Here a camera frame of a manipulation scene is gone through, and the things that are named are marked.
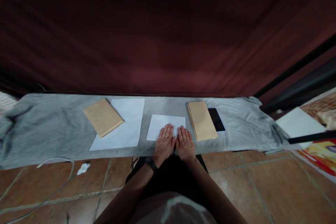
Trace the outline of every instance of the wristwatch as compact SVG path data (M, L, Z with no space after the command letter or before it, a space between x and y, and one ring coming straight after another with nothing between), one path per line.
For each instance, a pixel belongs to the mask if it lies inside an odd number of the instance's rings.
M153 172L155 173L157 171L157 167L151 157L145 158L145 163L149 165L150 168L152 168Z

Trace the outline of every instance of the person's left hand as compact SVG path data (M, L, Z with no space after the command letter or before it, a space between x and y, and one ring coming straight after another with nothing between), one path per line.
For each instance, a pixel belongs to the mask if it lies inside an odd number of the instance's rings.
M176 136L173 137L174 126L167 124L161 129L159 137L157 138L155 151L152 159L157 168L170 156L173 152Z

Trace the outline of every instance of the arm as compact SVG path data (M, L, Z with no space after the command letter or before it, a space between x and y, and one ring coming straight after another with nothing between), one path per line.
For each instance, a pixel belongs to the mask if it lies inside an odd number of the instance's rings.
M173 138L173 131L174 127L170 124L160 131L152 156L157 168L162 165L174 149L176 137ZM127 222L140 194L153 174L153 170L148 165L144 165L114 197L94 224Z
M203 190L209 203L209 211L215 220L218 223L247 223L196 158L195 145L190 132L182 126L178 128L178 135L177 153Z

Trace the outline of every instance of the tile grout line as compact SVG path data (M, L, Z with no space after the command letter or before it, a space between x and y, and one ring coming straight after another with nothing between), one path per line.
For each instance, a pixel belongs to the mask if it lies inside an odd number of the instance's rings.
M291 157L292 156L285 156L285 157L279 157L279 158L276 158L276 159L258 161L258 162L248 163L248 164L245 164L244 161L243 161L244 164L242 164L242 165L232 166L232 167L219 169L219 170L213 170L213 171L209 171L209 173L219 172L219 171L222 171L222 170L235 170L235 169L245 168L245 167L248 167L248 166L259 165L259 164L263 164L263 163L271 163L271 162L275 162L275 161L279 161L279 160L288 159L288 158L291 158Z
M241 155L240 155L239 153L238 153L238 156L240 157L240 159L241 159L241 161L243 162L243 164L245 164L243 158L241 157ZM267 209L267 207L266 207L266 204L265 204L265 202L263 201L263 199L262 199L262 197L261 197L261 194L260 194L259 190L257 189L257 186L255 185L254 180L253 180L253 178L252 178L250 172L249 172L248 169L247 169L247 166L245 166L245 170L246 170L246 172L247 172L247 174L248 174L248 177L250 178L250 180L251 180L251 182L252 182L252 185L253 185L255 191L257 192L257 194L258 194L258 196L259 196L259 199L260 199L260 201L261 201L261 203L262 203L262 205L263 205L263 207L264 207L264 209L265 209L265 211L266 211L266 213L267 213L267 216L268 216L268 218L269 218L269 221L271 222L271 224L274 224L274 222L273 222L273 220L272 220L272 217L271 217L271 215L270 215L270 213L269 213L269 211L268 211L268 209Z
M295 157L294 157L294 160L302 168L302 170L304 170L304 172L307 174L308 178L311 180L311 182L313 183L313 185L322 193L322 195L326 198L326 200L329 202L329 204L333 208L335 208L335 205L333 204L333 202L324 194L324 192L321 190L321 188L319 187L319 185L315 182L315 180L311 177L311 175L306 171L306 169L300 164L300 162Z
M42 205L42 207L46 206L46 205L56 205L56 204L62 203L62 202L69 202L69 201L73 201L73 200L89 198L89 197L92 197L92 196L97 196L99 194L100 194L100 192L94 192L94 193L91 192L89 194L80 194L80 195L76 195L76 196L69 197L69 198L54 199L54 200L51 200L51 201L46 201ZM17 207L12 207L12 208L1 209L0 210L0 215L4 214L4 213L7 213L7 212L15 212L15 211L20 211L20 210L24 210L24 209L35 208L38 205L40 205L40 202L35 203L35 204L30 204L30 205L23 205L23 206L17 206Z
M9 192L9 190L12 188L12 186L15 184L15 182L20 178L21 174L23 173L23 170L25 169L25 167L23 167L18 174L16 175L16 177L13 179L13 181L11 182L11 184L7 187L7 189L4 191L4 193L2 194L1 198L0 198L0 202L2 201L2 199L7 195L7 193Z
M99 199L98 199L98 204L97 204L96 212L95 212L94 217L93 217L93 221L94 221L94 222L95 222L96 219L97 219L97 212L98 212L98 208L99 208L99 205L100 205L100 201L101 201L101 198L102 198L102 195L103 195L103 191L104 191L104 188L105 188L105 184L106 184L107 176L108 176L108 173L109 173L109 170L110 170L110 167L111 167L111 162L112 162L112 158L110 158L110 160L108 161L109 164L108 164L107 169L106 169L106 172L105 172L105 177L104 177L103 186L101 187L101 190L100 190L100 195L99 195Z

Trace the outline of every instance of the brown envelope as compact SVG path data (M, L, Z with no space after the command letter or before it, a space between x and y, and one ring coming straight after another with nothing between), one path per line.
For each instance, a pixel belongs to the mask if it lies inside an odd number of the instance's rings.
M187 108L196 141L214 139L218 137L207 105L204 101L190 102L187 104Z
M100 138L124 122L105 98L85 108L83 112Z

